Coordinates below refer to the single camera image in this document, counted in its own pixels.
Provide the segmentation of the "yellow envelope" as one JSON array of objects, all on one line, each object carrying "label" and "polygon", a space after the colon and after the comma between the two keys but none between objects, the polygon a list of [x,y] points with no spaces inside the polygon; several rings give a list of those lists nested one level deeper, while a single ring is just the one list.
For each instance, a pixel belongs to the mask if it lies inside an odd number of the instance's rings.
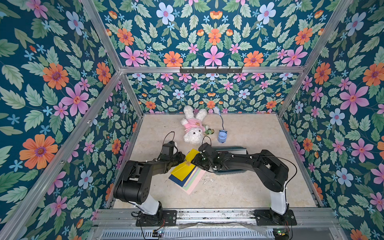
[{"label": "yellow envelope", "polygon": [[184,178],[190,176],[190,174],[193,172],[193,170],[196,167],[195,165],[192,164],[192,160],[195,157],[195,155],[198,153],[200,152],[195,149],[192,149],[191,151],[189,151],[186,155],[185,161],[182,164],[175,167],[172,170],[171,175],[175,176],[181,181],[183,181]]}]

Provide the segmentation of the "navy blue envelope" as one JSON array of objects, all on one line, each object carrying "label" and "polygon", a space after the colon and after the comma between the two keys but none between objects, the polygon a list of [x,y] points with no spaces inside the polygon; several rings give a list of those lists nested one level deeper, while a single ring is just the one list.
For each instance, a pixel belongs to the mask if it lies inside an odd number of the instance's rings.
[{"label": "navy blue envelope", "polygon": [[188,180],[188,178],[186,177],[186,178],[184,178],[183,181],[181,181],[181,180],[179,180],[178,178],[176,178],[175,176],[170,175],[170,176],[169,176],[169,180],[171,180],[172,182],[174,182],[174,183],[177,184],[178,186],[183,187],[183,186],[185,185],[186,181]]}]

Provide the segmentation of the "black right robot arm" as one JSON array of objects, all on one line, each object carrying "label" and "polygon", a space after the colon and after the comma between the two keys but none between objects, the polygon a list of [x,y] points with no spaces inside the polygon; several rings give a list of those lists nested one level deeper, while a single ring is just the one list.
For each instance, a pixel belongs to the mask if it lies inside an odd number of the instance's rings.
[{"label": "black right robot arm", "polygon": [[219,152],[204,143],[199,147],[199,153],[193,158],[192,164],[207,172],[241,170],[256,173],[270,191],[271,211],[280,216],[286,214],[289,207],[286,198],[289,168],[270,151],[262,150],[260,153],[243,155]]}]

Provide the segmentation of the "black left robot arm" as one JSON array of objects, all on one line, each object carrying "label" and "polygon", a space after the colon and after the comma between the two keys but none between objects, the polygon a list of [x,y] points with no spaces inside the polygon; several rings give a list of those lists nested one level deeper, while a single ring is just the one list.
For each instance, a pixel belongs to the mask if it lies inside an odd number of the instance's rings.
[{"label": "black left robot arm", "polygon": [[152,161],[128,161],[116,180],[114,198],[134,205],[145,215],[157,215],[161,203],[150,195],[152,178],[168,173],[171,168],[183,163],[184,159],[185,155],[178,150],[177,143],[169,141],[163,144],[161,153]]}]

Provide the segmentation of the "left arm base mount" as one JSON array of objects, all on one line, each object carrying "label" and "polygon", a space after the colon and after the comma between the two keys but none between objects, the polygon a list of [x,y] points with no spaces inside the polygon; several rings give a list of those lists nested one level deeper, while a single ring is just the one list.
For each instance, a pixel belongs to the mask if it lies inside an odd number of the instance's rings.
[{"label": "left arm base mount", "polygon": [[177,222],[176,210],[164,210],[163,205],[159,202],[159,207],[155,215],[144,214],[139,212],[136,220],[137,227],[172,227]]}]

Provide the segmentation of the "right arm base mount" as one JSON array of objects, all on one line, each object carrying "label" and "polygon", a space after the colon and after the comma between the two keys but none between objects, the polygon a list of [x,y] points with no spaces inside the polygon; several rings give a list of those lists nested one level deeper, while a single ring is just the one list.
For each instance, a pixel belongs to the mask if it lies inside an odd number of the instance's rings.
[{"label": "right arm base mount", "polygon": [[297,220],[294,212],[290,209],[280,215],[272,209],[254,210],[254,216],[258,226],[296,226]]}]

